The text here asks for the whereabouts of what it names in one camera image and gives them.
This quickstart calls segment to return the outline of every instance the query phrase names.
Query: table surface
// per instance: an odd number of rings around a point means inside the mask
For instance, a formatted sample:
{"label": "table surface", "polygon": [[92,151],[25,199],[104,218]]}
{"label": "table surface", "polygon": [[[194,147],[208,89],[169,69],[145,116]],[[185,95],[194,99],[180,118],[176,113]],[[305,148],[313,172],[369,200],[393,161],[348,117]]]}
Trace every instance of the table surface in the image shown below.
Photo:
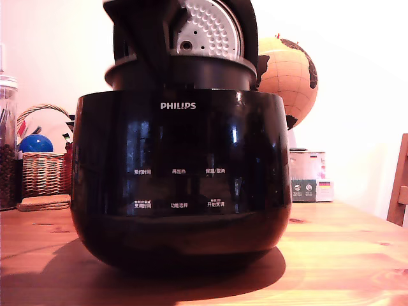
{"label": "table surface", "polygon": [[1,305],[408,305],[408,230],[341,203],[294,203],[243,272],[152,280],[80,243],[69,209],[2,212]]}

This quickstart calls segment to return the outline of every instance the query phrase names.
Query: wooden chair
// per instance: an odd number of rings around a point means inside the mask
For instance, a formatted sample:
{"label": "wooden chair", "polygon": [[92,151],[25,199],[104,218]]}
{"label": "wooden chair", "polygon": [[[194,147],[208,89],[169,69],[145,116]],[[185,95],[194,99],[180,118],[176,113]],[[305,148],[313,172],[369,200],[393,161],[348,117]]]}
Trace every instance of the wooden chair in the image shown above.
{"label": "wooden chair", "polygon": [[408,205],[408,134],[402,135],[387,221],[402,226],[406,205]]}

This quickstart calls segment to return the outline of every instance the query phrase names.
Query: wicker basket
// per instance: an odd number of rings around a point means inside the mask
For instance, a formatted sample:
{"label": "wicker basket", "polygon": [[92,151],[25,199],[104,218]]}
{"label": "wicker basket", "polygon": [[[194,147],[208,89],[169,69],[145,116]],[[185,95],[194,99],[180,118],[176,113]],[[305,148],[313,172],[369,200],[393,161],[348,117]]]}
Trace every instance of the wicker basket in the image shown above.
{"label": "wicker basket", "polygon": [[[19,130],[24,119],[38,110],[52,109],[65,114],[68,112],[55,105],[37,105],[29,108],[17,119]],[[67,153],[23,153],[22,196],[53,196],[71,193],[72,149],[67,146]]]}

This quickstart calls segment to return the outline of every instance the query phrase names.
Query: box label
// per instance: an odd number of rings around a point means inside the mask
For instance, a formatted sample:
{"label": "box label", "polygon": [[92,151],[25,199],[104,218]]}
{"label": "box label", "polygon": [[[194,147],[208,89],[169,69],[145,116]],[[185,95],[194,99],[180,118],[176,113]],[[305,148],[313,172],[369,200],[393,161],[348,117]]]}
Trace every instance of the box label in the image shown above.
{"label": "box label", "polygon": [[294,202],[316,202],[316,180],[292,180]]}

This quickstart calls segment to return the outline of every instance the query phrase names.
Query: world map globe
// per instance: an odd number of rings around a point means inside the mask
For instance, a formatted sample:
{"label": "world map globe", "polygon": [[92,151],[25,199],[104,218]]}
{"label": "world map globe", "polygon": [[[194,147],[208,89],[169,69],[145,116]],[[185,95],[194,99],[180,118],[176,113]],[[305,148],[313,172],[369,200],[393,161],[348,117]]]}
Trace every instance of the world map globe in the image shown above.
{"label": "world map globe", "polygon": [[288,129],[309,114],[317,97],[316,67],[310,56],[292,41],[279,38],[259,40],[257,87],[277,94],[285,105]]}

